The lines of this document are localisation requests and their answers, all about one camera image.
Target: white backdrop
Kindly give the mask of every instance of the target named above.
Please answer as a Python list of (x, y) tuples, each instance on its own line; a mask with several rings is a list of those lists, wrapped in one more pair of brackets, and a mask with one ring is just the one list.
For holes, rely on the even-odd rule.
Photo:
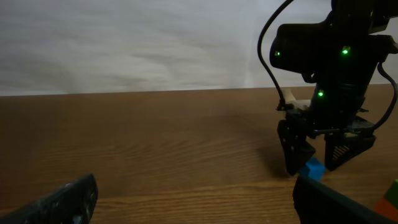
[[(0, 95), (272, 87), (256, 44), (282, 2), (1, 0)], [(282, 23), (329, 11), (330, 0), (294, 1), (269, 29), (264, 56)], [(384, 33), (398, 39), (398, 21)], [(397, 59), (385, 66), (396, 80)], [(305, 85), (272, 70), (282, 86)]]

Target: wood grain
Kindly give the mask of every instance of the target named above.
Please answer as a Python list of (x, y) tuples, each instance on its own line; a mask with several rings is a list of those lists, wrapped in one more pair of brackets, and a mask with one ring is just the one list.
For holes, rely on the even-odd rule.
[[(299, 99), (313, 88), (293, 88)], [(377, 121), (389, 85), (369, 87)], [(299, 223), (274, 89), (0, 98), (0, 213), (94, 173), (92, 223)], [(398, 114), (322, 182), (373, 208), (398, 178)], [(311, 140), (323, 161), (323, 138)]]

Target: wooden table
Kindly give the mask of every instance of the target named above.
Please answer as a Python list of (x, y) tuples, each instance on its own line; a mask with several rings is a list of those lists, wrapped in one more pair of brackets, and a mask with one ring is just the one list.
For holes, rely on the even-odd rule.
[[(298, 99), (313, 88), (294, 88)], [(389, 85), (369, 88), (377, 121)], [(299, 223), (275, 89), (0, 98), (0, 213), (93, 173), (92, 223)], [(398, 113), (322, 182), (373, 208), (398, 178)], [(310, 141), (323, 161), (325, 143)]]

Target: blue block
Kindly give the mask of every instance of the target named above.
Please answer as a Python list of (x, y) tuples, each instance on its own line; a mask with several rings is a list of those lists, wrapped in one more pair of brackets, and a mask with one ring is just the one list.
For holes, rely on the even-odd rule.
[(319, 181), (322, 179), (325, 170), (325, 166), (317, 158), (312, 157), (298, 172), (302, 176)]

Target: wire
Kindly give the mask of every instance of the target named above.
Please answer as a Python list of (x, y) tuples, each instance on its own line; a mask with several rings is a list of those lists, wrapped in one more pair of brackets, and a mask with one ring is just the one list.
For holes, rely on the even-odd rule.
[(293, 0), (286, 0), (282, 5), (279, 6), (279, 8), (273, 13), (273, 15), (268, 19), (267, 23), (265, 24), (265, 26), (262, 28), (261, 33), (260, 33), (260, 37), (259, 37), (259, 41), (257, 43), (257, 54), (259, 56), (260, 62), (262, 63), (262, 66), (264, 66), (264, 68), (267, 70), (269, 76), (271, 77), (272, 81), (275, 84), (275, 87), (278, 91), (279, 94), (279, 106), (278, 109), (281, 107), (285, 106), (285, 98), (284, 98), (284, 94), (282, 93), (282, 90), (280, 89), (280, 86), (278, 84), (278, 81), (276, 80), (274, 74), (272, 73), (272, 71), (269, 69), (268, 65), (266, 64), (266, 62), (264, 61), (263, 57), (262, 57), (262, 52), (261, 52), (261, 45), (262, 45), (262, 40), (267, 32), (267, 29), (271, 26), (272, 22), (276, 19), (276, 17), (290, 4), (292, 3)]
[(397, 90), (397, 84), (396, 82), (384, 71), (383, 69), (383, 64), (379, 63), (377, 66), (377, 70), (379, 71), (380, 75), (386, 78), (389, 82), (391, 82), (392, 87), (394, 88), (394, 96), (392, 97), (392, 101), (390, 103), (390, 106), (388, 107), (386, 113), (383, 115), (383, 117), (378, 121), (374, 126), (373, 126), (373, 131), (379, 128), (384, 122), (387, 121), (388, 117), (390, 117), (390, 114), (392, 113), (392, 110), (394, 109), (396, 103), (397, 103), (397, 97), (398, 97), (398, 90)]

